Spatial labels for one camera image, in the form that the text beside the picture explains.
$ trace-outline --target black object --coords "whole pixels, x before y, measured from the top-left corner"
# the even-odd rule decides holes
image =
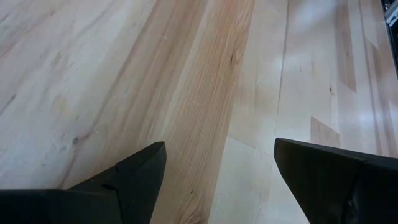
[[[310,223],[398,223],[398,159],[288,139],[274,157]]]
[[[383,13],[386,13],[388,8],[392,5],[394,0],[381,0]],[[396,69],[396,73],[398,71],[398,21],[390,27],[388,23],[386,23],[388,38],[390,40],[390,46],[392,51],[392,58],[394,59],[394,65]]]
[[[165,164],[156,142],[68,190],[2,190],[2,223],[149,223]]]

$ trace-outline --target wood grain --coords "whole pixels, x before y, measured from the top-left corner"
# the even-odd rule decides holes
[[[206,223],[252,1],[47,2],[1,3],[0,187],[67,188],[161,140],[152,222]]]
[[[379,1],[256,0],[212,223],[308,223],[275,162],[226,172],[238,152],[247,151],[243,161],[272,156],[276,136],[397,157],[398,79],[386,31]],[[247,186],[230,184],[243,174]],[[228,194],[230,185],[239,190]]]
[[[398,157],[379,1],[5,0],[0,80],[0,189],[165,141],[152,223],[307,223],[276,137]]]

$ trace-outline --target wooden floor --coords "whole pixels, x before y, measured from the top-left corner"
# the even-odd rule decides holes
[[[379,1],[0,2],[0,189],[165,141],[152,223],[308,223],[276,137],[398,157]]]

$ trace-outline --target hardwood floor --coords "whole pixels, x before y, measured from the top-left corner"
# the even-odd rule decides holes
[[[379,1],[255,0],[209,223],[308,223],[274,139],[398,157],[397,100]]]
[[[0,189],[165,141],[152,223],[307,223],[276,137],[398,157],[379,1],[4,0],[0,80]]]

